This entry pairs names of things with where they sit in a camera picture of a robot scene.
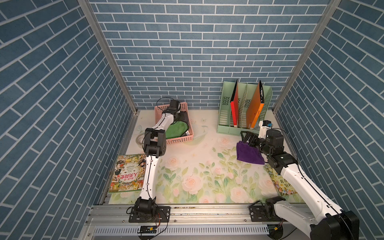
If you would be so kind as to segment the purple square dishcloth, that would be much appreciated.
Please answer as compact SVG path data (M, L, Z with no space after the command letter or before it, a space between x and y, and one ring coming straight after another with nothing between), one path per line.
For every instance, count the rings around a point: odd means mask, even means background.
M236 146L237 160L249 164L264 165L265 160L262 153L254 147L250 147L248 144L238 142Z

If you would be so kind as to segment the green grey microfibre cloth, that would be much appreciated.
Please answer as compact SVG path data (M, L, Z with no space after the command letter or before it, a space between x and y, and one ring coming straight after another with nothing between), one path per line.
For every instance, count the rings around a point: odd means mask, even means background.
M183 137L189 130L189 117L187 112L176 114L174 122L166 130L166 139Z

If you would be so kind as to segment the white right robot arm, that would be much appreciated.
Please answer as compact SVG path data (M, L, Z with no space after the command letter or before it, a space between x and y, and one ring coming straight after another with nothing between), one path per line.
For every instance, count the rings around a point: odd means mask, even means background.
M271 221L286 220L312 240L357 240L360 220L352 211L343 210L308 178L297 159L284 150L284 137L277 129L268 129L264 137L241 132L243 143L265 155L268 164L283 177L305 201L311 214L294 207L283 197L266 199L264 214Z

